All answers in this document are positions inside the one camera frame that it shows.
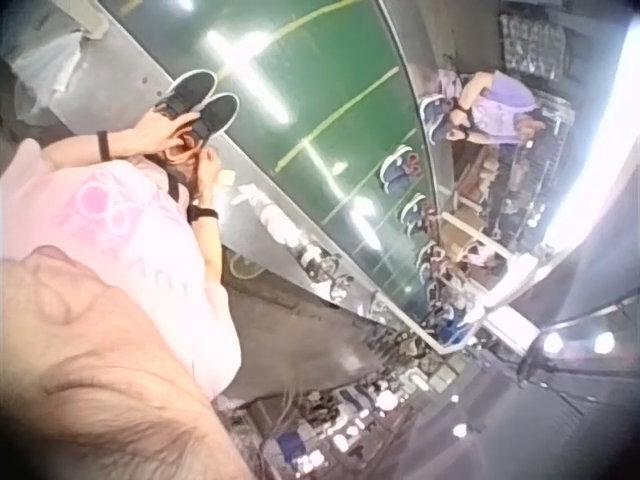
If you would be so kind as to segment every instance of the black wristband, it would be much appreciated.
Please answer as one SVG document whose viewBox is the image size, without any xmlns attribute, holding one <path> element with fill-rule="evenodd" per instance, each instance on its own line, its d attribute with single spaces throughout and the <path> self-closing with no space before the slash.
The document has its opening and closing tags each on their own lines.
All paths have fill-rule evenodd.
<svg viewBox="0 0 640 480">
<path fill-rule="evenodd" d="M 211 217 L 218 220 L 218 212 L 213 208 L 200 208 L 197 205 L 189 205 L 187 207 L 187 221 L 193 223 L 201 217 Z"/>
<path fill-rule="evenodd" d="M 109 151 L 109 139 L 107 138 L 107 132 L 99 130 L 96 132 L 98 136 L 98 149 L 100 151 L 100 161 L 108 162 L 111 160 L 111 152 Z"/>
</svg>

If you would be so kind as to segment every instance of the shoe sole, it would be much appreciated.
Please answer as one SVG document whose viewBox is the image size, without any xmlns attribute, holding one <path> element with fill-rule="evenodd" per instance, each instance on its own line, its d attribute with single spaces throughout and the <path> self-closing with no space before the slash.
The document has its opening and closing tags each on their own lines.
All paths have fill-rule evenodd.
<svg viewBox="0 0 640 480">
<path fill-rule="evenodd" d="M 420 200 L 426 200 L 426 199 L 427 197 L 425 197 L 421 193 L 416 193 L 414 197 L 411 200 L 409 200 L 404 207 L 402 207 L 402 210 L 400 210 L 400 223 L 404 223 L 404 217 L 407 216 L 407 213 L 409 213 L 409 210 L 411 210 Z"/>
<path fill-rule="evenodd" d="M 433 139 L 433 132 L 435 132 L 436 128 L 438 128 L 443 118 L 444 115 L 441 115 L 440 118 L 438 118 L 437 122 L 431 122 L 429 124 L 429 129 L 427 130 L 427 140 L 429 140 L 429 144 L 431 145 L 435 145 L 436 143 L 438 143 Z"/>
<path fill-rule="evenodd" d="M 389 155 L 387 158 L 384 159 L 384 161 L 382 162 L 382 165 L 380 165 L 380 170 L 378 171 L 378 177 L 380 178 L 380 181 L 383 184 L 388 183 L 384 179 L 384 176 L 383 176 L 384 171 L 389 167 L 389 165 L 397 161 L 400 155 L 410 152 L 411 150 L 412 148 L 407 145 L 400 145 L 398 148 L 396 148 L 395 152 L 393 152 L 391 155 Z"/>
</svg>

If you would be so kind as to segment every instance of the plastic bag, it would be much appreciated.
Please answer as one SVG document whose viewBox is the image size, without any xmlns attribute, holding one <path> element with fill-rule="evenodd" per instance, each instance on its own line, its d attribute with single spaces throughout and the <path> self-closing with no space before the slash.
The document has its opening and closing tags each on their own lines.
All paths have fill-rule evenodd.
<svg viewBox="0 0 640 480">
<path fill-rule="evenodd" d="M 15 92 L 16 118 L 30 125 L 55 121 L 49 107 L 57 93 L 67 89 L 80 60 L 82 32 L 58 37 L 20 55 L 12 64 L 18 77 Z"/>
</svg>

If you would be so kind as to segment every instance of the floor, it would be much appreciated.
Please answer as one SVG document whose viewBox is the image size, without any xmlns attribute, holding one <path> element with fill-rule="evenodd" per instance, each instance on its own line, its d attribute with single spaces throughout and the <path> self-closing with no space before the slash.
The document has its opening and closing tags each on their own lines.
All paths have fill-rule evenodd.
<svg viewBox="0 0 640 480">
<path fill-rule="evenodd" d="M 225 270 L 223 280 L 243 351 L 242 367 L 225 396 L 251 401 L 287 390 L 336 387 L 381 366 L 365 344 L 373 327 L 368 320 L 330 308 L 269 272 L 242 281 Z"/>
</svg>

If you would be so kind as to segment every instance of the bright light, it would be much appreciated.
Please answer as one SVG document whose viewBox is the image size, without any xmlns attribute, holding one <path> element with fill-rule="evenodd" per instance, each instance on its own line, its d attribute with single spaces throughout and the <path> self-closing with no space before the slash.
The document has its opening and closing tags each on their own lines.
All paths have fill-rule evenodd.
<svg viewBox="0 0 640 480">
<path fill-rule="evenodd" d="M 453 427 L 453 436 L 458 438 L 464 438 L 467 436 L 469 428 L 466 423 L 459 423 Z"/>
<path fill-rule="evenodd" d="M 523 315 L 506 306 L 487 315 L 484 326 L 511 348 L 526 352 L 540 333 L 540 329 Z"/>
<path fill-rule="evenodd" d="M 349 164 L 347 162 L 336 162 L 336 163 L 334 163 L 333 167 L 331 167 L 331 175 L 333 175 L 334 177 L 337 177 L 338 175 L 343 173 L 347 169 L 348 166 L 349 166 Z"/>
<path fill-rule="evenodd" d="M 638 125 L 632 118 L 633 112 L 640 109 L 639 52 L 640 25 L 634 19 L 622 46 L 609 104 L 585 167 L 547 229 L 545 243 L 555 250 L 574 248 L 589 234 L 638 136 Z"/>
<path fill-rule="evenodd" d="M 349 450 L 349 441 L 344 435 L 338 434 L 335 437 L 333 437 L 333 444 L 341 452 L 346 452 L 347 450 Z"/>
<path fill-rule="evenodd" d="M 193 0 L 176 0 L 176 5 L 187 13 L 193 12 L 196 8 Z"/>
<path fill-rule="evenodd" d="M 376 206 L 367 197 L 355 197 L 353 199 L 353 209 L 363 217 L 373 217 L 376 214 Z"/>
<path fill-rule="evenodd" d="M 355 225 L 356 229 L 360 233 L 362 239 L 376 251 L 382 250 L 382 243 L 376 235 L 376 231 L 373 229 L 369 222 L 358 211 L 351 211 L 351 221 Z"/>
<path fill-rule="evenodd" d="M 311 462 L 311 465 L 316 468 L 322 465 L 324 463 L 324 460 L 324 455 L 320 450 L 314 450 L 309 454 L 309 461 Z"/>
<path fill-rule="evenodd" d="M 599 355 L 606 355 L 616 346 L 616 339 L 613 338 L 613 333 L 604 332 L 596 337 L 596 341 L 593 344 L 593 351 Z"/>
<path fill-rule="evenodd" d="M 398 406 L 398 397 L 391 390 L 380 392 L 376 398 L 376 406 L 385 412 L 389 412 Z"/>
<path fill-rule="evenodd" d="M 411 378 L 411 381 L 415 383 L 416 387 L 418 387 L 420 390 L 422 390 L 423 392 L 429 391 L 429 385 L 427 385 L 427 382 L 425 382 L 420 375 L 418 375 L 417 373 L 414 373 L 413 375 L 411 375 L 410 378 Z"/>
<path fill-rule="evenodd" d="M 322 175 L 324 184 L 329 187 L 331 193 L 333 193 L 338 200 L 342 200 L 344 198 L 344 192 L 340 188 L 340 185 L 338 185 L 338 182 L 336 182 L 336 179 L 333 178 L 333 172 L 327 168 L 327 164 L 320 156 L 320 153 L 312 145 L 306 145 L 305 150 L 309 159 L 313 162 L 313 166 L 316 167 L 320 175 Z"/>
<path fill-rule="evenodd" d="M 564 346 L 564 342 L 562 341 L 562 337 L 556 333 L 550 333 L 547 335 L 547 338 L 544 339 L 543 347 L 544 351 L 550 353 L 551 355 L 556 355 L 560 353 L 562 347 Z"/>
<path fill-rule="evenodd" d="M 465 315 L 462 323 L 463 325 L 467 323 L 476 323 L 478 320 L 482 320 L 486 313 L 487 312 L 482 305 L 477 305 Z"/>
<path fill-rule="evenodd" d="M 509 262 L 509 268 L 504 277 L 483 299 L 485 306 L 495 307 L 504 302 L 509 295 L 530 280 L 529 277 L 533 278 L 532 275 L 537 266 L 538 259 L 533 255 L 525 253 L 515 257 Z"/>
<path fill-rule="evenodd" d="M 206 35 L 206 41 L 215 49 L 224 63 L 236 73 L 247 91 L 255 96 L 267 113 L 282 125 L 291 121 L 289 111 L 282 100 L 251 65 L 251 59 L 264 50 L 269 43 L 269 37 L 266 34 L 251 32 L 233 45 L 218 32 L 211 30 Z"/>
</svg>

